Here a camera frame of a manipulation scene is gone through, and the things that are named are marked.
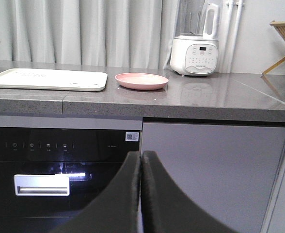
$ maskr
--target dishwasher control panel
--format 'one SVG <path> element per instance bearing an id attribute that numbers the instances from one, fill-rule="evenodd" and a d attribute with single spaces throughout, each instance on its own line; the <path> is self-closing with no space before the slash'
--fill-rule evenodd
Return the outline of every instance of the dishwasher control panel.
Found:
<path id="1" fill-rule="evenodd" d="M 139 131 L 0 127 L 0 161 L 122 162 Z"/>

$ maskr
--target white curtain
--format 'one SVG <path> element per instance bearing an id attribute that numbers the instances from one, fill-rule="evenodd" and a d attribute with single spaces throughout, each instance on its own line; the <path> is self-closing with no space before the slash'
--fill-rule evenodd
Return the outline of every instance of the white curtain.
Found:
<path id="1" fill-rule="evenodd" d="M 166 68 L 178 0 L 0 0 L 0 60 Z"/>

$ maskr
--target blender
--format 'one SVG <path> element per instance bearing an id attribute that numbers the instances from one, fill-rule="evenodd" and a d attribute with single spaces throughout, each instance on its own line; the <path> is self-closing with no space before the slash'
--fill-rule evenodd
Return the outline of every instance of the blender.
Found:
<path id="1" fill-rule="evenodd" d="M 180 0 L 170 66 L 181 75 L 208 76 L 218 58 L 220 8 L 205 0 Z"/>

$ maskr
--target black dishwasher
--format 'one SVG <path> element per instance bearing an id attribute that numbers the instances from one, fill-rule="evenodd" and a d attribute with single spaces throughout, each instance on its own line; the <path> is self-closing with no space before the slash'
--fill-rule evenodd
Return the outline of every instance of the black dishwasher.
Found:
<path id="1" fill-rule="evenodd" d="M 0 233 L 68 221 L 137 150 L 137 130 L 0 127 Z"/>

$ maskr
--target control panel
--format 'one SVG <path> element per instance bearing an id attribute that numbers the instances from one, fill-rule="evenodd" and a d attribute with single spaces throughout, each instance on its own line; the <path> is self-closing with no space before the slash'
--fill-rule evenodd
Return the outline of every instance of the control panel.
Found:
<path id="1" fill-rule="evenodd" d="M 215 70 L 218 49 L 212 44 L 194 44 L 189 46 L 185 67 L 190 73 L 207 74 Z"/>
<path id="2" fill-rule="evenodd" d="M 0 127 L 0 161 L 122 162 L 139 131 Z"/>

